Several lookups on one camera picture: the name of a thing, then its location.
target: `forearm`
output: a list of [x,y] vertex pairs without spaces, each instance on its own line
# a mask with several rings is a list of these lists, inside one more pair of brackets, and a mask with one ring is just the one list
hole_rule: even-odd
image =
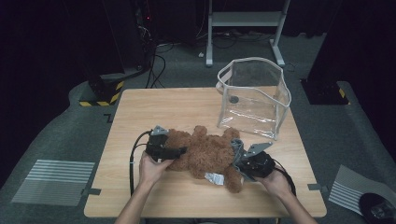
[[116,224],[132,223],[137,224],[140,222],[140,215],[142,214],[143,207],[151,192],[152,185],[138,185],[134,190],[134,194],[122,209]]
[[284,194],[278,198],[285,205],[294,223],[318,224],[293,194]]

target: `hand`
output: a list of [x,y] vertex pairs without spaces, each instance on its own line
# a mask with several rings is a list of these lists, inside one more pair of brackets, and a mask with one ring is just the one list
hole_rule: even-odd
[[262,183],[270,194],[275,195],[276,197],[280,197],[285,194],[291,193],[288,180],[286,179],[285,176],[283,176],[283,174],[281,174],[277,170],[274,170],[271,174],[269,174],[265,178],[261,178],[261,177],[254,177],[254,178],[260,183]]
[[145,184],[149,187],[154,186],[155,183],[163,175],[163,171],[168,167],[173,160],[163,162],[156,162],[146,152],[143,152],[139,165],[139,185]]

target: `wooden table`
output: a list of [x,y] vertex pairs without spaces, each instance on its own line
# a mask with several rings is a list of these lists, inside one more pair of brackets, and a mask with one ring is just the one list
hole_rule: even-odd
[[[221,95],[215,88],[126,90],[120,98],[98,170],[92,183],[100,195],[90,195],[84,213],[87,217],[117,217],[130,198],[129,157],[136,138],[160,125],[165,129],[193,132],[205,125],[208,134],[222,135],[217,121]],[[247,149],[251,144],[269,142],[262,136],[241,133]],[[147,136],[140,143],[147,143]],[[294,118],[289,112],[277,141],[266,149],[288,170],[301,203],[313,217],[326,215],[321,194],[309,190],[317,183],[306,156]],[[134,183],[138,182],[138,163],[145,147],[134,157]],[[286,209],[271,197],[260,183],[245,182],[240,193],[205,179],[194,179],[189,172],[165,172],[154,187],[142,217],[286,217]]]

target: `transparent bag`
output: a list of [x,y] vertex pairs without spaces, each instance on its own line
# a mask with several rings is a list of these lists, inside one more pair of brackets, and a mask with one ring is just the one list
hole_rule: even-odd
[[218,80],[218,127],[276,140],[291,103],[282,68],[264,58],[236,59],[219,71]]

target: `brown teddy bear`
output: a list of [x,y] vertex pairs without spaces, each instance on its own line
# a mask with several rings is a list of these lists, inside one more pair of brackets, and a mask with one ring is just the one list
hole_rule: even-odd
[[240,192],[242,175],[233,167],[233,138],[239,138],[239,132],[234,128],[225,130],[223,136],[207,134],[204,126],[196,126],[193,134],[170,129],[165,147],[188,149],[168,170],[190,171],[197,179],[204,179],[205,173],[221,174],[228,191]]

